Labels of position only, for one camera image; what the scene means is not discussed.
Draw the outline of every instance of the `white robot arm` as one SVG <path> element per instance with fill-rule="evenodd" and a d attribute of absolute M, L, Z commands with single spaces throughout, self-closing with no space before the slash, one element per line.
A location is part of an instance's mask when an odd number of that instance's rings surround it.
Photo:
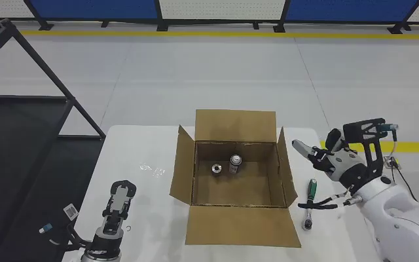
<path fill-rule="evenodd" d="M 293 147 L 313 163 L 317 170 L 340 182 L 351 198 L 344 206 L 357 204 L 361 213 L 374 227 L 374 242 L 383 261 L 419 261 L 419 203 L 402 186 L 382 176 L 383 158 L 379 139 L 393 132 L 396 125 L 385 124 L 384 119 L 345 124 L 343 131 L 332 130 L 326 140 L 327 149 L 309 147 L 299 140 Z M 349 143 L 362 143 L 367 165 L 351 150 Z M 370 144 L 375 147 L 376 159 L 373 160 Z M 301 208 L 331 209 L 336 204 L 326 204 L 327 200 L 313 204 L 299 204 Z"/>

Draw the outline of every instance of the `open cardboard box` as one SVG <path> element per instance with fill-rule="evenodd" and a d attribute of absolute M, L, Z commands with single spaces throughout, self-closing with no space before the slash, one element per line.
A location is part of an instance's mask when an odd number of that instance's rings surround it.
<path fill-rule="evenodd" d="M 233 154 L 243 160 L 237 174 L 228 172 Z M 179 126 L 170 195 L 191 205 L 186 244 L 301 247 L 287 209 L 297 194 L 283 129 L 276 141 L 275 112 L 196 110 L 195 141 Z"/>

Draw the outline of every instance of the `metal rod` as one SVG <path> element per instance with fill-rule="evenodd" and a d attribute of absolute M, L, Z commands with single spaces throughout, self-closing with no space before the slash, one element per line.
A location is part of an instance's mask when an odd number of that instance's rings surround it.
<path fill-rule="evenodd" d="M 56 74 L 50 69 L 50 67 L 45 63 L 45 61 L 39 56 L 37 51 L 28 43 L 25 37 L 17 30 L 16 26 L 10 23 L 16 31 L 13 34 L 13 37 L 16 41 L 25 49 L 25 51 L 31 56 L 33 61 L 38 64 L 38 66 L 44 71 L 46 75 L 51 79 L 51 81 L 63 92 L 63 94 L 71 101 L 74 101 L 74 106 L 79 110 L 80 114 L 89 122 L 89 124 L 94 128 L 94 130 L 102 137 L 106 138 L 105 133 L 100 129 L 100 127 L 94 122 L 91 116 L 84 110 L 81 104 L 76 100 L 76 98 L 70 93 L 70 91 L 65 87 L 63 82 L 56 76 Z"/>

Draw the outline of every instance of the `white table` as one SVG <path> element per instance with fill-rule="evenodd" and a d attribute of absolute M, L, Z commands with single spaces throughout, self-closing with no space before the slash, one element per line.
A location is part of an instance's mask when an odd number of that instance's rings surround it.
<path fill-rule="evenodd" d="M 113 182 L 127 179 L 137 186 L 128 219 L 124 222 L 122 262 L 152 261 L 281 261 L 354 262 L 355 256 L 342 214 L 344 209 L 313 213 L 313 229 L 301 227 L 310 178 L 318 181 L 316 199 L 334 194 L 332 181 L 300 156 L 291 146 L 294 139 L 319 144 L 312 129 L 286 128 L 285 138 L 298 199 L 290 212 L 302 248 L 263 246 L 186 246 L 189 206 L 169 196 L 177 141 L 177 126 L 113 126 L 107 135 L 75 229 L 93 239 L 101 225 L 101 213 Z M 194 128 L 186 128 L 193 137 Z M 67 252 L 63 261 L 79 261 L 82 251 Z"/>

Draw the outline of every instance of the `barcode label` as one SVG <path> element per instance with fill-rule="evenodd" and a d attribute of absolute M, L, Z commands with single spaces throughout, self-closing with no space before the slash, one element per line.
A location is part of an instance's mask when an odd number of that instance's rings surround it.
<path fill-rule="evenodd" d="M 67 215 L 68 219 L 70 219 L 71 221 L 73 221 L 79 215 L 79 212 L 73 204 L 66 206 L 64 208 L 64 212 Z"/>

